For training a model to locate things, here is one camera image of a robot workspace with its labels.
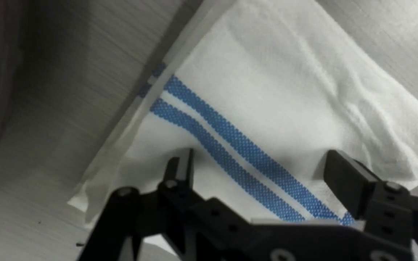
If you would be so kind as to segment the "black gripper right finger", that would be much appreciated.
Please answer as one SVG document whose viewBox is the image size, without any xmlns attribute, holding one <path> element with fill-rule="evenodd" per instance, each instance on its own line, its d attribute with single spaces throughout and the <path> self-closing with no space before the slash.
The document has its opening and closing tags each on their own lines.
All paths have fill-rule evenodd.
<svg viewBox="0 0 418 261">
<path fill-rule="evenodd" d="M 383 215 L 385 181 L 343 151 L 327 152 L 324 181 L 353 218 Z"/>
</svg>

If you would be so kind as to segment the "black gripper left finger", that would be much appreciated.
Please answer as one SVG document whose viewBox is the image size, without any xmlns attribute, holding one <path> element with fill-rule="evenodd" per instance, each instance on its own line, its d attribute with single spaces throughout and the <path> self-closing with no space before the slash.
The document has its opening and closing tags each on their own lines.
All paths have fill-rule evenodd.
<svg viewBox="0 0 418 261">
<path fill-rule="evenodd" d="M 193 189 L 195 151 L 192 148 L 176 151 L 167 161 L 160 191 L 187 193 Z"/>
</svg>

